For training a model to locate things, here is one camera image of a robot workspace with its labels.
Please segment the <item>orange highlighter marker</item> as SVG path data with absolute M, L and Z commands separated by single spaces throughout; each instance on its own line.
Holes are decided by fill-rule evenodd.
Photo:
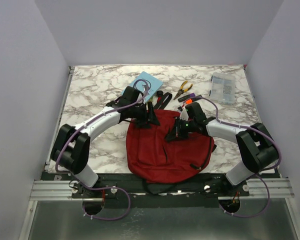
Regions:
M 196 101 L 199 101 L 199 100 L 201 100 L 201 99 L 202 99 L 201 96 L 195 96 L 195 97 L 192 97 L 192 98 L 187 99 L 183 104 L 184 104 L 184 105 L 189 105 L 189 104 L 192 104 L 192 103 L 194 103 L 194 102 L 196 102 Z

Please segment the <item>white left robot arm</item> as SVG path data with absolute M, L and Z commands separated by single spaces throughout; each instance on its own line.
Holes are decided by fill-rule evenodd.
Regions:
M 160 125 L 152 103 L 143 102 L 146 93 L 127 86 L 122 96 L 108 102 L 100 113 L 76 126 L 64 124 L 60 127 L 50 159 L 55 162 L 56 169 L 61 166 L 73 174 L 84 185 L 83 191 L 89 197 L 97 197 L 101 191 L 97 182 L 99 176 L 88 165 L 90 143 L 127 119 L 132 119 L 132 123 L 141 128 Z

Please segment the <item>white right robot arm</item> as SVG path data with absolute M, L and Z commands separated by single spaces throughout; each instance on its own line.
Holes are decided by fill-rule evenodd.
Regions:
M 274 140 L 262 123 L 246 126 L 226 123 L 216 117 L 207 118 L 197 102 L 187 105 L 181 113 L 186 118 L 175 118 L 172 129 L 165 136 L 167 142 L 185 140 L 189 133 L 198 133 L 210 140 L 216 137 L 238 145 L 241 162 L 229 170 L 225 174 L 225 180 L 220 183 L 220 191 L 226 196 L 233 195 L 239 184 L 281 157 Z

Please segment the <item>red student backpack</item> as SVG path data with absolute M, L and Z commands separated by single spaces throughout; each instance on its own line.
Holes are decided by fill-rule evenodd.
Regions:
M 146 129 L 129 124 L 125 141 L 128 169 L 148 184 L 178 185 L 204 170 L 217 146 L 213 138 L 196 132 L 190 132 L 187 139 L 166 142 L 180 113 L 154 112 L 160 126 Z

